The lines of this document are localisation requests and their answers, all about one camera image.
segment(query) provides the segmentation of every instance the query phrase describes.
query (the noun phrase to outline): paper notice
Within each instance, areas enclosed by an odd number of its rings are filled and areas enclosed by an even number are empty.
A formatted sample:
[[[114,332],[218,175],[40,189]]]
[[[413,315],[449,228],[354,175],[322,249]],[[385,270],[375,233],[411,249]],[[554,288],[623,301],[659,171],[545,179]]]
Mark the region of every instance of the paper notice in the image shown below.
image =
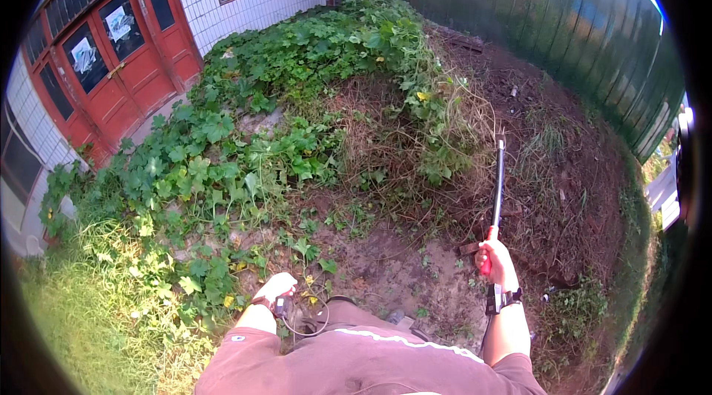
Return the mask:
[[[84,37],[72,49],[72,56],[74,57],[74,65],[72,68],[75,72],[83,74],[87,70],[90,70],[91,65],[96,61],[96,47],[91,47],[89,40]]]
[[[126,16],[124,6],[119,6],[116,10],[106,16],[105,21],[109,26],[109,37],[111,37],[114,42],[117,42],[121,39],[121,37],[131,31],[133,17]]]

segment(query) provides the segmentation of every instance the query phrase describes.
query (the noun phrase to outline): door handle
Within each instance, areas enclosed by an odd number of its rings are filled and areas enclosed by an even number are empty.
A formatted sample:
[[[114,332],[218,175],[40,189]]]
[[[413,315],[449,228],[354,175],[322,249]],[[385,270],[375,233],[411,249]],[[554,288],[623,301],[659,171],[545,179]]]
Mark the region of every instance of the door handle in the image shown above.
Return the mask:
[[[121,61],[121,63],[117,67],[113,68],[112,71],[106,75],[106,78],[111,79],[111,77],[113,77],[116,72],[119,72],[121,69],[123,69],[124,66],[126,66],[126,63]]]

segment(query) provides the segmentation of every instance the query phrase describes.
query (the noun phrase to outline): person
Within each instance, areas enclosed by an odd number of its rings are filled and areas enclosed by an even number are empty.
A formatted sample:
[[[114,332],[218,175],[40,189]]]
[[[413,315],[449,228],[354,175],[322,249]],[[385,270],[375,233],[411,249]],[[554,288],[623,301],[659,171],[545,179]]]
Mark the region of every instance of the person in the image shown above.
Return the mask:
[[[502,291],[519,281],[507,248],[480,243],[475,264],[491,260],[489,280]],[[297,281],[279,273],[255,295],[273,302],[295,291]],[[492,315],[482,359],[467,349],[443,346],[396,329],[351,302],[327,302],[326,328],[279,356],[280,338],[270,309],[248,306],[200,376],[196,394],[545,394],[532,374],[530,336],[521,303]],[[325,310],[317,316],[323,324]]]

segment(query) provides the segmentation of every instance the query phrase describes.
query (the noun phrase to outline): wristwatch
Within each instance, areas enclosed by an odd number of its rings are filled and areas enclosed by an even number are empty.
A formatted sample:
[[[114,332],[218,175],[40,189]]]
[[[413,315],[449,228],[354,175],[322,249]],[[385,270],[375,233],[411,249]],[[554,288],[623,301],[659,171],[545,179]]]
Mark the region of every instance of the wristwatch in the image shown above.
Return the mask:
[[[499,315],[499,312],[503,307],[507,307],[512,304],[521,304],[521,299],[521,287],[514,292],[510,290],[503,293],[502,286],[500,284],[489,284],[487,286],[487,305],[485,307],[485,314],[487,316]]]
[[[267,299],[266,296],[254,298],[252,301],[250,301],[250,305],[264,305],[269,309],[270,312],[274,313],[274,302]]]
[[[292,305],[292,298],[289,294],[281,294],[274,302],[271,302],[267,297],[260,296],[250,301],[251,305],[264,305],[269,309],[274,318],[283,319]]]

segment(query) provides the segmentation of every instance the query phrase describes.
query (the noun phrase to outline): metal fence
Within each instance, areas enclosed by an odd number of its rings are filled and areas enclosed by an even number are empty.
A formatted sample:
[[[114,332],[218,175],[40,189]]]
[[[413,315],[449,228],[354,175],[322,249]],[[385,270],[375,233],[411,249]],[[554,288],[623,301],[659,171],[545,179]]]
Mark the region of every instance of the metal fence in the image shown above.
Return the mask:
[[[503,45],[601,110],[645,161],[684,93],[651,0],[407,0],[425,17]]]

